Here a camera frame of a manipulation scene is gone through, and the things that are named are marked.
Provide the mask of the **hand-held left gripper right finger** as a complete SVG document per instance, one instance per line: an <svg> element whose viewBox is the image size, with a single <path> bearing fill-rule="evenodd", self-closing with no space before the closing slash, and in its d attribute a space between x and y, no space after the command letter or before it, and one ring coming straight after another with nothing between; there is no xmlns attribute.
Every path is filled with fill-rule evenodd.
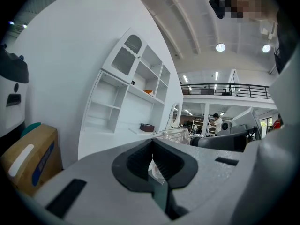
<svg viewBox="0 0 300 225"><path fill-rule="evenodd" d="M176 203L188 210L185 217L165 224L183 225L245 225L235 221L238 201L252 171L252 148L243 153L212 150L166 140L165 143L193 157L198 171L190 183L173 190Z"/></svg>

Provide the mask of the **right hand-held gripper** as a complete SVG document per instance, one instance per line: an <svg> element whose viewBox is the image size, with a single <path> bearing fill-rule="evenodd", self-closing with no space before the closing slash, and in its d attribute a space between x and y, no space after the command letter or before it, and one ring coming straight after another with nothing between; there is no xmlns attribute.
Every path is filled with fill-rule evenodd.
<svg viewBox="0 0 300 225"><path fill-rule="evenodd" d="M256 140L262 139L262 127L253 107L230 121L223 122L220 131L221 136L195 137L191 139L190 145L212 150L243 152L247 138L242 132L254 134Z"/></svg>

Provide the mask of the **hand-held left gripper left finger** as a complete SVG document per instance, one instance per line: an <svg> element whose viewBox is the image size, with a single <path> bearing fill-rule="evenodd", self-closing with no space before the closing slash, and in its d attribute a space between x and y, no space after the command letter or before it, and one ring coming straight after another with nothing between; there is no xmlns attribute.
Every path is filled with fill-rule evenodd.
<svg viewBox="0 0 300 225"><path fill-rule="evenodd" d="M73 179L87 184L65 215L75 225L162 225L170 222L150 193L135 193L113 176L113 160L139 145L132 142L88 155L47 181L35 201L45 207Z"/></svg>

